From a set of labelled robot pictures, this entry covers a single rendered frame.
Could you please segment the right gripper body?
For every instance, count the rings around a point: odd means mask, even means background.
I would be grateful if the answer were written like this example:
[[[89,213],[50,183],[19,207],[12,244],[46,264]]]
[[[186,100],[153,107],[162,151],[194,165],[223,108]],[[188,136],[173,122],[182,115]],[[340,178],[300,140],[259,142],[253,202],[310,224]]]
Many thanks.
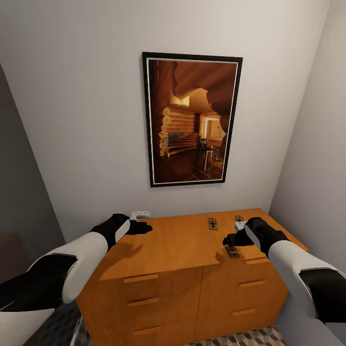
[[[242,238],[241,231],[236,234],[230,233],[227,235],[227,237],[229,239],[230,246],[232,247],[245,247],[254,245],[253,241],[252,243],[249,243]]]

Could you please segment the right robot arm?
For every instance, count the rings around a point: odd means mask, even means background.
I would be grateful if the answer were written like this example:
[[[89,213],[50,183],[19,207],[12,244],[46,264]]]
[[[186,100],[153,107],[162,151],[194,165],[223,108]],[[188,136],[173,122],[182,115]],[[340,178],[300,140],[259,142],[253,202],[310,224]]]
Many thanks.
[[[346,276],[331,264],[291,242],[261,217],[235,222],[236,234],[228,234],[223,245],[256,245],[269,258],[299,308],[311,319],[319,319],[346,346]]]

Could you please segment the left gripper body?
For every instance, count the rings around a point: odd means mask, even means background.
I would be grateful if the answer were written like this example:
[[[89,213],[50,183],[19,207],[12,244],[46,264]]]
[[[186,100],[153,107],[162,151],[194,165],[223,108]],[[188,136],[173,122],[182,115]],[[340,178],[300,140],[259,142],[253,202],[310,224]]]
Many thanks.
[[[147,233],[147,222],[134,222],[134,230],[129,235],[146,234]]]

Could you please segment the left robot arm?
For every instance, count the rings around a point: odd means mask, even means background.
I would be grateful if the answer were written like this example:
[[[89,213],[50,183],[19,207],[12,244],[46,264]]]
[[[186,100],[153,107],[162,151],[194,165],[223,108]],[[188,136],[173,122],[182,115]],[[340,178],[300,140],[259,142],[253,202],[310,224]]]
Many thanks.
[[[23,346],[61,304],[73,302],[93,272],[125,234],[152,231],[146,211],[133,211],[131,220],[113,214],[84,236],[56,248],[29,271],[0,284],[0,346]]]

